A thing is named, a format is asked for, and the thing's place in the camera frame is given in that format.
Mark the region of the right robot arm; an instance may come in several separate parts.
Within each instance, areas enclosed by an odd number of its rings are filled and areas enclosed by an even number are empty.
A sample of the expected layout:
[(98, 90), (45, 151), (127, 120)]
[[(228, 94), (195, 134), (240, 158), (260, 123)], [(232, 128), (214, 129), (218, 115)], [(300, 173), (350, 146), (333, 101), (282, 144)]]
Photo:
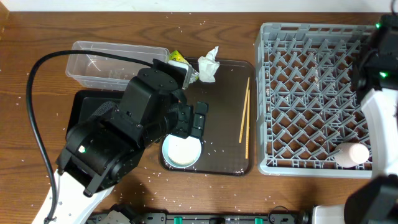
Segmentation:
[(371, 181), (348, 197), (345, 223), (397, 223), (397, 13), (381, 16), (351, 82), (369, 131)]

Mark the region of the pink cup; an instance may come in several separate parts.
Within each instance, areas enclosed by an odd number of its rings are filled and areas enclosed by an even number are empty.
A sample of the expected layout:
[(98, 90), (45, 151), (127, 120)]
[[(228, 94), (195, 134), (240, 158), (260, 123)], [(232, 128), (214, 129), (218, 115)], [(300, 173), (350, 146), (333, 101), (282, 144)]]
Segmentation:
[(361, 143), (345, 142), (337, 145), (338, 152), (334, 156), (336, 163), (344, 168), (351, 168), (366, 162), (369, 149)]

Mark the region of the light blue rice bowl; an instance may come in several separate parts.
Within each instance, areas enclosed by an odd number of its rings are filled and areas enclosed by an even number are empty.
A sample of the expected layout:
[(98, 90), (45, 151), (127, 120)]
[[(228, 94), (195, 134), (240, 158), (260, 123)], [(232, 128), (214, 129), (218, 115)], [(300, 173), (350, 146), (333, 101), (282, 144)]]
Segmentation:
[(201, 141), (192, 136), (184, 139), (169, 134), (162, 143), (162, 154), (166, 163), (178, 169), (184, 169), (196, 163), (201, 150)]

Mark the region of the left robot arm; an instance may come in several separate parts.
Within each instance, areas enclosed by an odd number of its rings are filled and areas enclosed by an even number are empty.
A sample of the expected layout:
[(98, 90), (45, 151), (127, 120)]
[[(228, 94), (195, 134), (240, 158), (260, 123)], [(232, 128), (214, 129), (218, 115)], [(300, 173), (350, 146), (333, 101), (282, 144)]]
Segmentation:
[(151, 144), (203, 136), (208, 105), (188, 104), (187, 68), (153, 60), (128, 82), (120, 102), (104, 102), (72, 126), (36, 223), (85, 222)]

